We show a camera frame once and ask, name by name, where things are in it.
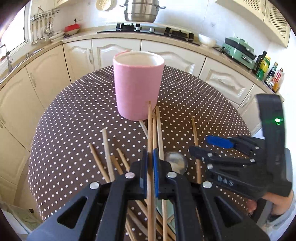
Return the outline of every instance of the cup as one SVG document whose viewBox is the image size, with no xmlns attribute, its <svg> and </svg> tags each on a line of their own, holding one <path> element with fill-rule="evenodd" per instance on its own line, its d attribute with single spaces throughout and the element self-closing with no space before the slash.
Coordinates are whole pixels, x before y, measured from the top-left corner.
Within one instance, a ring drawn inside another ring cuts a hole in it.
<svg viewBox="0 0 296 241">
<path fill-rule="evenodd" d="M 165 61 L 149 52 L 123 52 L 113 58 L 117 109 L 122 117 L 148 118 L 148 103 L 155 108 Z"/>
</svg>

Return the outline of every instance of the utensil rack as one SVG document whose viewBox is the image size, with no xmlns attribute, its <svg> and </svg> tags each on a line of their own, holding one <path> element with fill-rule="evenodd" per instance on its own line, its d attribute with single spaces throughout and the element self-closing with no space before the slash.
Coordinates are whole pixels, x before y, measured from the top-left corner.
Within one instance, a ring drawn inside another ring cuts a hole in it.
<svg viewBox="0 0 296 241">
<path fill-rule="evenodd" d="M 30 20 L 31 21 L 36 21 L 36 20 L 39 20 L 41 18 L 52 16 L 52 15 L 54 15 L 56 13 L 59 13 L 59 12 L 60 12 L 60 9 L 51 9 L 51 10 L 48 10 L 48 11 L 44 11 L 44 10 L 42 10 L 41 7 L 38 7 L 37 14 L 33 15 Z"/>
</svg>

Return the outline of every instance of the round table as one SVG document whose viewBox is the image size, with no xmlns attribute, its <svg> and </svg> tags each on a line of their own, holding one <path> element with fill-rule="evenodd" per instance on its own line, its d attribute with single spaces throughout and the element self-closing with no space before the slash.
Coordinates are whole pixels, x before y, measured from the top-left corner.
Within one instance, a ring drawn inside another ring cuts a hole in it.
<svg viewBox="0 0 296 241">
<path fill-rule="evenodd" d="M 164 152 L 176 150 L 186 156 L 189 165 L 184 175 L 189 181 L 196 182 L 195 160 L 188 152 L 188 147 L 194 145 L 191 115 L 195 118 L 200 147 L 216 151 L 220 156 L 243 156 L 234 149 L 217 148 L 205 142 L 207 135 L 250 134 L 232 104 L 209 84 L 189 73 L 165 66 L 157 104 Z M 43 220 L 89 183 L 105 183 L 88 147 L 89 142 L 95 146 L 106 168 L 103 128 L 107 129 L 111 155 L 115 155 L 123 170 L 117 148 L 130 163 L 141 159 L 142 150 L 147 148 L 147 138 L 139 122 L 124 119 L 117 111 L 113 66 L 89 73 L 66 87 L 38 123 L 28 176 L 30 190 Z M 220 191 L 246 211 L 246 199 L 223 189 Z M 147 225 L 147 218 L 135 202 L 130 201 L 129 206 Z M 146 236 L 134 223 L 131 224 L 136 239 L 145 240 Z"/>
</svg>

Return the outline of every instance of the gas stove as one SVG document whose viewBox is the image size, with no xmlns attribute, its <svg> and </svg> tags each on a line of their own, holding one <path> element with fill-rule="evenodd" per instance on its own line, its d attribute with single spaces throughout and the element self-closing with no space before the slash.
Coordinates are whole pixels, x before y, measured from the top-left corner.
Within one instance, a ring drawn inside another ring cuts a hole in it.
<svg viewBox="0 0 296 241">
<path fill-rule="evenodd" d="M 133 32 L 133 33 L 143 33 L 143 34 L 154 34 L 159 36 L 165 36 L 173 39 L 182 40 L 188 43 L 192 43 L 199 46 L 199 43 L 194 41 L 194 34 L 193 33 L 184 33 L 181 30 L 172 30 L 171 28 L 156 28 L 154 27 L 147 27 L 141 26 L 139 23 L 133 24 L 124 24 L 118 23 L 115 29 L 109 30 L 102 30 L 97 32 L 99 33 L 106 33 L 106 32 Z"/>
</svg>

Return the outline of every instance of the window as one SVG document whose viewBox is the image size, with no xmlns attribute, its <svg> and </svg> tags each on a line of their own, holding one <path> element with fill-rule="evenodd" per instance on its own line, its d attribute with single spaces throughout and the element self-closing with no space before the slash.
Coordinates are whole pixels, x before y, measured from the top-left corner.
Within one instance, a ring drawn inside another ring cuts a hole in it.
<svg viewBox="0 0 296 241">
<path fill-rule="evenodd" d="M 24 6 L 15 16 L 13 21 L 10 23 L 8 29 L 4 32 L 1 45 L 5 44 L 7 51 L 12 51 L 17 46 L 26 41 L 25 31 L 24 31 L 24 22 L 25 22 L 25 7 Z M 0 49 L 1 56 L 6 54 L 5 48 Z"/>
</svg>

